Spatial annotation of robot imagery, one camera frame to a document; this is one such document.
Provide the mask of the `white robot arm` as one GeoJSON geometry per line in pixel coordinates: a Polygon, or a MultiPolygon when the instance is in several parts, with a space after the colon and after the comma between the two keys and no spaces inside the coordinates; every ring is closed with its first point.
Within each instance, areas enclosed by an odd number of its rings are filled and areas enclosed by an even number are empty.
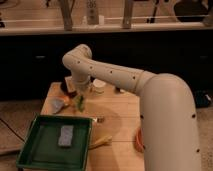
{"type": "Polygon", "coordinates": [[[202,171],[195,102],[183,79],[95,61],[85,44],[62,62],[80,90],[97,78],[140,98],[145,171],[202,171]]]}

